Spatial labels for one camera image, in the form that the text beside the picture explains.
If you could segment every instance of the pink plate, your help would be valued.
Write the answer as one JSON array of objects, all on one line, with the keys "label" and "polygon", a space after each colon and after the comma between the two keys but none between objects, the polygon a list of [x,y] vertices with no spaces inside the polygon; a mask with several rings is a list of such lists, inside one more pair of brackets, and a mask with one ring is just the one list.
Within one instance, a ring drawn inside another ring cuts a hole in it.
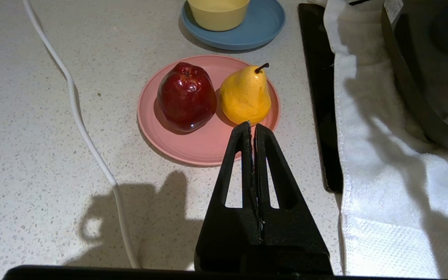
[{"label": "pink plate", "polygon": [[[222,55],[199,55],[188,57],[165,66],[158,71],[149,81],[139,97],[137,119],[143,134],[157,149],[169,157],[178,161],[200,166],[220,165],[226,152],[229,136],[235,127],[220,110],[217,105],[217,113],[200,129],[192,133],[179,133],[171,128],[156,102],[158,85],[163,77],[179,62],[188,62],[202,67],[207,71],[212,80],[216,93],[222,82],[231,73],[243,69],[250,64],[236,58]],[[280,108],[279,97],[271,81],[269,94],[272,105],[269,115],[260,123],[274,131],[278,126]]]}]

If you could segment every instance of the yellow bowl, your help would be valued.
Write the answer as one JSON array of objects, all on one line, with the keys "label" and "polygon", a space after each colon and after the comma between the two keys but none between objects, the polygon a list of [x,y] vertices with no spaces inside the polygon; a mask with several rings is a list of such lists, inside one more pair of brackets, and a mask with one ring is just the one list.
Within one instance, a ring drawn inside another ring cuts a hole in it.
[{"label": "yellow bowl", "polygon": [[196,22],[212,31],[231,30],[247,14],[250,0],[188,0]]}]

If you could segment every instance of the red apple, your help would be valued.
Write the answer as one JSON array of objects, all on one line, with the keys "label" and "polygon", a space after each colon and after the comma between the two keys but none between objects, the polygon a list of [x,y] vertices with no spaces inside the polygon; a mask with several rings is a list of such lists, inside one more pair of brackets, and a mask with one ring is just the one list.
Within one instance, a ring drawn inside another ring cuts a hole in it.
[{"label": "red apple", "polygon": [[158,87],[158,106],[174,128],[191,132],[206,124],[217,109],[217,97],[207,72],[179,62]]}]

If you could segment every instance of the speckled white countertop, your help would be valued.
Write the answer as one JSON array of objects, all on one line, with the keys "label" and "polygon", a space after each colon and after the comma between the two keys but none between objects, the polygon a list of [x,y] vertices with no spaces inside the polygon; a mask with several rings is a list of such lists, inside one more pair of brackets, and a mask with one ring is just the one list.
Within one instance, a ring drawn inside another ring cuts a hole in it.
[{"label": "speckled white countertop", "polygon": [[[276,137],[341,274],[338,206],[321,181],[297,5],[268,45],[224,53],[269,62]],[[139,94],[161,67],[222,53],[181,32],[182,0],[39,0],[32,5],[75,78],[89,134],[121,184],[142,266],[191,269],[218,167],[173,163],[144,142]],[[236,190],[238,178],[231,189]],[[231,194],[235,203],[238,193]],[[0,278],[20,264],[129,267],[114,197],[71,116],[66,82],[21,1],[0,0]]]}]

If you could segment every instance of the plate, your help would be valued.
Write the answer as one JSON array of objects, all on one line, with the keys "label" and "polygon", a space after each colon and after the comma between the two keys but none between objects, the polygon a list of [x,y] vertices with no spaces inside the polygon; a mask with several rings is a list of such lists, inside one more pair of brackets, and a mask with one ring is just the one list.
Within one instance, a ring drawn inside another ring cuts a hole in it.
[{"label": "plate", "polygon": [[226,50],[248,50],[269,43],[279,34],[286,18],[277,0],[251,0],[245,20],[228,31],[215,32],[199,26],[187,1],[184,2],[181,16],[184,26],[194,37]]},{"label": "plate", "polygon": [[[210,76],[216,93],[225,78],[250,64],[239,59],[222,55],[199,55],[185,58],[165,66],[145,85],[137,108],[137,119],[142,133],[156,149],[167,156],[191,165],[216,166],[222,163],[232,129],[236,126],[229,121],[219,104],[216,114],[201,128],[192,133],[179,133],[172,129],[156,102],[158,86],[163,77],[179,62],[188,62],[202,67]],[[267,80],[271,96],[271,110],[260,124],[274,131],[278,126],[279,97],[271,81]]]}]

